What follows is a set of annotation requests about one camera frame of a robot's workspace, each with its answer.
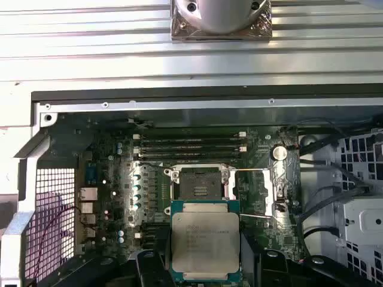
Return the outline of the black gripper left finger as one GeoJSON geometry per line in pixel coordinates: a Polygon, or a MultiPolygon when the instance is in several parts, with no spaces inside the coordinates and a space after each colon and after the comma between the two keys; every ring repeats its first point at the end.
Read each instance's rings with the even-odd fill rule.
{"type": "Polygon", "coordinates": [[[166,260],[171,229],[160,227],[154,248],[134,252],[120,263],[97,254],[75,257],[38,282],[38,286],[175,286],[166,260]]]}

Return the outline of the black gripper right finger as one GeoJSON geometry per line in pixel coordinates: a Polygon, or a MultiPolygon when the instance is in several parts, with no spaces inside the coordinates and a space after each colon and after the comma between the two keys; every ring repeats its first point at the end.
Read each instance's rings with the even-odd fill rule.
{"type": "Polygon", "coordinates": [[[322,255],[295,262],[265,249],[254,236],[241,233],[241,268],[250,286],[371,286],[372,282],[322,255]]]}

